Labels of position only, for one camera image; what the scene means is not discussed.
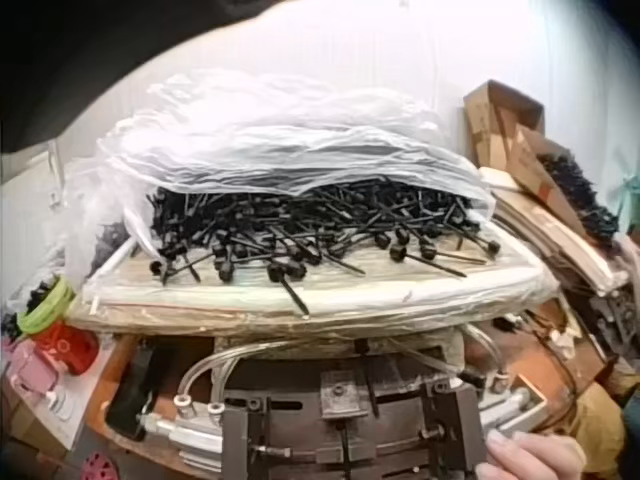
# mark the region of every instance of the hand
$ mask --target hand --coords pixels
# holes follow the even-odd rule
[[[478,480],[580,480],[586,465],[582,448],[571,437],[517,432],[510,440],[492,430],[487,448],[497,466],[478,465]]]

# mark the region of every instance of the pink object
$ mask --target pink object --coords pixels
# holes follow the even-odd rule
[[[25,339],[11,352],[7,378],[16,391],[27,397],[32,394],[44,396],[55,387],[58,372],[36,348],[36,344]]]
[[[109,458],[94,453],[82,464],[82,480],[119,480],[118,470]]]

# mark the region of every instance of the wooden table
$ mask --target wooden table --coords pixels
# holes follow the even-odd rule
[[[488,324],[481,325],[481,327],[494,338],[501,348],[509,363],[510,372],[513,375],[520,374],[526,377],[548,399],[552,415],[566,408],[569,401],[569,389],[565,376],[560,370],[561,367],[533,335],[503,333]],[[172,371],[168,372],[166,376],[166,381],[154,408],[156,413],[168,419],[173,419],[176,415],[173,396],[180,377],[191,364],[211,353],[213,345],[210,338],[180,338],[179,341],[182,347],[178,355],[179,359],[172,362]],[[104,416],[107,406],[118,388],[124,368],[135,351],[136,343],[137,338],[133,336],[124,336],[118,341],[116,351],[104,369],[102,379],[89,403],[87,425],[117,446],[167,468],[196,478],[216,478],[185,465],[178,455],[178,450],[171,446],[165,438],[147,435],[144,441],[133,442],[116,434],[105,423]],[[479,345],[472,341],[467,341],[466,345],[466,357],[469,363],[480,369],[492,368],[490,357]],[[567,363],[576,379],[579,392],[584,391],[604,367],[602,359],[586,337],[578,343],[576,357]],[[200,385],[196,382],[192,389],[192,395],[196,400],[206,402],[209,397],[209,387],[206,385],[206,378],[201,380],[204,382]]]

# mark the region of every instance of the cardboard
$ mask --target cardboard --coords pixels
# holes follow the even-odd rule
[[[571,155],[566,148],[522,125],[516,128],[507,171],[513,178],[533,193],[565,225],[583,238],[589,238],[578,214],[560,187],[538,161],[539,154]]]
[[[464,97],[464,105],[480,167],[507,169],[518,124],[544,133],[544,106],[495,80]]]

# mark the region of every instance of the pile of black parts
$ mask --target pile of black parts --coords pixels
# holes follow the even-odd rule
[[[92,276],[104,263],[109,260],[113,252],[129,238],[129,232],[123,222],[115,222],[104,225],[102,234],[96,236],[96,250],[91,262],[91,271],[89,277]]]
[[[53,277],[48,282],[40,282],[37,288],[31,290],[29,301],[27,302],[27,313],[33,312],[47,298],[49,292],[58,283],[58,277]]]
[[[27,312],[33,312],[42,301],[47,298],[49,292],[53,289],[58,277],[54,277],[49,282],[40,282],[35,289],[29,293],[29,300],[27,302]],[[3,337],[9,340],[9,344],[13,343],[21,334],[20,327],[18,327],[18,314],[15,312],[7,312],[2,316],[2,325],[0,333]]]
[[[204,261],[213,261],[220,280],[230,283],[236,269],[253,268],[255,261],[261,261],[268,278],[281,283],[305,315],[307,307],[287,280],[302,280],[307,266],[322,262],[365,275],[344,260],[365,241],[389,249],[395,262],[408,258],[458,277],[466,275],[435,259],[443,256],[474,264],[486,260],[439,250],[434,241],[441,235],[458,236],[458,248],[463,240],[474,242],[489,258],[500,250],[500,244],[478,234],[478,223],[467,216],[467,198],[385,178],[317,187],[295,197],[182,194],[160,188],[149,201],[154,207],[152,230],[165,260],[152,262],[150,269],[163,284],[181,271],[189,271],[200,282],[195,266]],[[412,239],[420,256],[407,252]],[[207,253],[189,258],[191,249]]]
[[[612,248],[618,217],[598,205],[592,183],[584,178],[576,161],[566,155],[552,154],[538,155],[538,160],[567,197],[587,233],[603,248]]]

